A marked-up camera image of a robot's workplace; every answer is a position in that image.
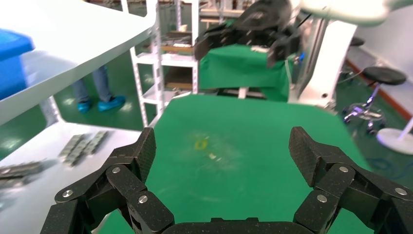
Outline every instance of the green tablecloth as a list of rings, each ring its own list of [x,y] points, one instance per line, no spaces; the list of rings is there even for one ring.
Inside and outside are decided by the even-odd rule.
[[[319,108],[196,95],[173,100],[156,124],[157,152],[147,187],[176,223],[211,217],[292,221],[311,191],[289,155],[294,126],[340,147],[368,169],[340,119]],[[114,212],[101,233],[132,230]],[[372,231],[342,210],[329,233]]]
[[[199,88],[257,87],[268,99],[287,102],[289,81],[284,61],[270,69],[266,63],[266,54],[253,52],[249,46],[212,49],[200,62]]]

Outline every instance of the jeans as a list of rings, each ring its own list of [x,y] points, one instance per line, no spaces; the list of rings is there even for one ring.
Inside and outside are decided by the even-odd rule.
[[[92,72],[92,76],[100,100],[103,102],[108,102],[112,97],[112,93],[109,90],[108,71],[106,65],[94,70]],[[75,92],[77,102],[86,102],[89,100],[89,94],[86,90],[83,78],[73,83],[72,87]]]

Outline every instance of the blue plastic container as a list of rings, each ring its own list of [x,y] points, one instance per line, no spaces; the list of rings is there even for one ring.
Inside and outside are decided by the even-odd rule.
[[[32,50],[28,37],[0,29],[0,100],[26,88],[20,55]]]

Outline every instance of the person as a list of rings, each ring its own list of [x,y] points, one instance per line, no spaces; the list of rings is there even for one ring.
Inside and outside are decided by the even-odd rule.
[[[108,71],[106,65],[103,65],[92,72],[94,84],[100,101],[97,104],[99,111],[107,111],[125,103],[124,96],[113,96],[109,90]],[[73,91],[77,100],[77,108],[81,113],[86,113],[92,107],[83,78],[72,84]]]

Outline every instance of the white wall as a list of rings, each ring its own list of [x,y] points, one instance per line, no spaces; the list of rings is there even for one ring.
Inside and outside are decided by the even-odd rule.
[[[413,82],[413,6],[390,13],[377,27],[359,27],[355,36],[366,40],[363,49],[397,68]]]

